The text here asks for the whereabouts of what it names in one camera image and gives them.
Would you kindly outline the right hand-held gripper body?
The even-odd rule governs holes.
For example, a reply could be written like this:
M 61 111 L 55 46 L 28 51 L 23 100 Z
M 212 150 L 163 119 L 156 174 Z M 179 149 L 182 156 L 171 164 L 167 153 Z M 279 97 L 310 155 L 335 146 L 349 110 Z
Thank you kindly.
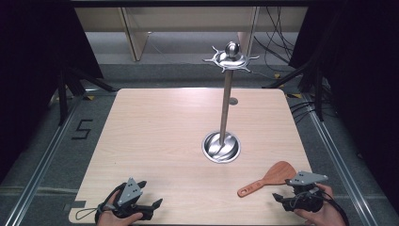
M 323 194 L 317 187 L 317 183 L 328 179 L 326 175 L 307 171 L 299 171 L 291 180 L 294 189 L 292 198 L 284 198 L 282 206 L 285 211 L 303 209 L 308 212 L 318 212 L 323 206 Z

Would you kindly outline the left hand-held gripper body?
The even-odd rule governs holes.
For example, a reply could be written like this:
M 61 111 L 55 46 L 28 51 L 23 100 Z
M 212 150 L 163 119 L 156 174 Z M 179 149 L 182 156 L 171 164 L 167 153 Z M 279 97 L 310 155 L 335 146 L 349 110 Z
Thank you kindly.
M 135 213 L 142 213 L 141 220 L 151 220 L 154 209 L 151 206 L 137 204 L 141 195 L 142 188 L 140 189 L 134 178 L 130 177 L 127 182 L 117 186 L 112 192 L 113 214 L 118 218 L 128 218 Z

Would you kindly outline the wooden rice spatula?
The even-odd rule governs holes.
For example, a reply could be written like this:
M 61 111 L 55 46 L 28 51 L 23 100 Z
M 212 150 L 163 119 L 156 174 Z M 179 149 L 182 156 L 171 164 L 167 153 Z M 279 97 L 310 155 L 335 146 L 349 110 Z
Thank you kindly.
M 294 167 L 286 161 L 279 161 L 274 164 L 260 180 L 240 188 L 237 195 L 240 198 L 254 193 L 264 186 L 280 186 L 285 184 L 286 179 L 291 179 L 296 175 Z

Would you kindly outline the steel utensil stand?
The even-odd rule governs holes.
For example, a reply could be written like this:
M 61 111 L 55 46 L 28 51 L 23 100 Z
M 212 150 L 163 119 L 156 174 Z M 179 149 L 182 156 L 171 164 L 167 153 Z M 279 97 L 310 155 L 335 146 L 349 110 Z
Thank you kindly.
M 204 62 L 212 62 L 224 74 L 223 99 L 221 106 L 220 126 L 218 131 L 211 132 L 202 141 L 201 148 L 204 155 L 217 164 L 227 164 L 234 161 L 241 152 L 239 138 L 227 131 L 229 108 L 231 103 L 232 78 L 235 71 L 246 71 L 251 57 L 240 52 L 240 45 L 234 41 L 226 44 L 223 50 L 213 46 L 215 54 Z

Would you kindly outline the person's right hand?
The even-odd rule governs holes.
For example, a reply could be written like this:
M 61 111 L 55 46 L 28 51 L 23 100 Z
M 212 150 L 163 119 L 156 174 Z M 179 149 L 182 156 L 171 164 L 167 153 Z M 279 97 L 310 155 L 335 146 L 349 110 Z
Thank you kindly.
M 342 215 L 329 202 L 324 202 L 318 212 L 308 212 L 303 209 L 296 209 L 294 213 L 305 219 L 306 226 L 346 226 Z

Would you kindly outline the person's left hand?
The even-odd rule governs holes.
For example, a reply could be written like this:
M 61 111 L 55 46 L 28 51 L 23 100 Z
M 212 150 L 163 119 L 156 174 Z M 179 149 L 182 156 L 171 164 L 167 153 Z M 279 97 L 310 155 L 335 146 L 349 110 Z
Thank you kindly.
M 143 218 L 142 213 L 135 213 L 128 218 L 118 218 L 111 210 L 104 210 L 96 223 L 97 226 L 132 226 Z

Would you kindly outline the black tape strip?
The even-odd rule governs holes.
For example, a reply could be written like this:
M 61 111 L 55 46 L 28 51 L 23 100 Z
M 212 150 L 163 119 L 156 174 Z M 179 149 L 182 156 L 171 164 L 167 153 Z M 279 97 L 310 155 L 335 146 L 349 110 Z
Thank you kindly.
M 85 205 L 86 205 L 86 202 L 85 202 L 85 201 L 74 201 L 74 202 L 71 202 L 71 203 L 66 203 L 66 204 L 64 205 L 63 210 L 64 210 L 65 212 L 69 212 L 69 211 L 71 211 L 73 208 L 83 208 Z

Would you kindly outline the black tripod stand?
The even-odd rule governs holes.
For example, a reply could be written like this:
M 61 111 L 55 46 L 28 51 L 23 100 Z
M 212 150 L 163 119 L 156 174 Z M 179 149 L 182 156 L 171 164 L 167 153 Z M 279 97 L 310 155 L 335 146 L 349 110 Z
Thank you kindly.
M 89 83 L 104 89 L 108 92 L 118 91 L 117 88 L 107 85 L 105 82 L 95 78 L 82 70 L 65 67 L 60 71 L 57 76 L 57 91 L 59 98 L 59 109 L 60 119 L 59 124 L 62 125 L 69 115 L 68 103 L 67 103 L 67 89 L 72 92 L 73 96 L 82 96 L 86 93 L 84 86 L 81 81 L 86 80 Z
M 311 88 L 314 88 L 315 113 L 319 121 L 323 121 L 324 120 L 324 116 L 322 113 L 322 98 L 324 90 L 323 75 L 318 66 L 317 59 L 309 60 L 304 65 L 288 73 L 283 78 L 278 79 L 276 82 L 272 83 L 271 85 L 267 85 L 266 88 L 276 89 L 301 74 L 303 75 L 303 77 L 299 82 L 298 88 L 301 91 L 309 91 Z

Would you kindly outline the black curtain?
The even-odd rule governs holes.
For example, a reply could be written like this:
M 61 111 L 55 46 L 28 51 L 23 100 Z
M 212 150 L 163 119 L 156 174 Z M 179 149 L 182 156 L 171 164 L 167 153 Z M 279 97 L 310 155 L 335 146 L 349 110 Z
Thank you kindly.
M 0 0 L 0 183 L 68 68 L 103 76 L 70 0 Z
M 290 65 L 324 44 L 320 70 L 338 113 L 399 214 L 399 0 L 314 0 Z

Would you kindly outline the light wooden shelf unit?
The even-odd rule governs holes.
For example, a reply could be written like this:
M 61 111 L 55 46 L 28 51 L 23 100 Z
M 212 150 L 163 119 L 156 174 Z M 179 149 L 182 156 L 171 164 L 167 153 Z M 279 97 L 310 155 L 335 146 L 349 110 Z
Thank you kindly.
M 139 61 L 150 32 L 235 32 L 249 54 L 257 32 L 300 30 L 306 7 L 155 7 L 77 8 L 86 32 L 123 32 L 134 61 Z

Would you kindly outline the aluminium floor rail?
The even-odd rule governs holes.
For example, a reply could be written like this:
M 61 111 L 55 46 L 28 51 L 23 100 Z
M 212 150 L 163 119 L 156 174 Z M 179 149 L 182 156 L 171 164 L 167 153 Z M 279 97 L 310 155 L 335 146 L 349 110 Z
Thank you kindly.
M 320 138 L 322 139 L 325 147 L 327 148 L 328 155 L 338 172 L 346 192 L 354 204 L 355 209 L 359 214 L 359 218 L 364 226 L 378 226 L 375 216 L 370 209 L 369 203 L 366 201 L 362 195 L 358 185 L 356 184 L 349 168 L 344 163 L 344 160 L 333 141 L 325 123 L 319 120 L 319 117 L 315 112 L 310 113 L 311 121 L 314 124 Z
M 50 106 L 40 126 L 0 183 L 0 226 L 19 226 L 48 170 L 82 98 L 69 97 L 67 116 L 58 121 L 60 103 Z

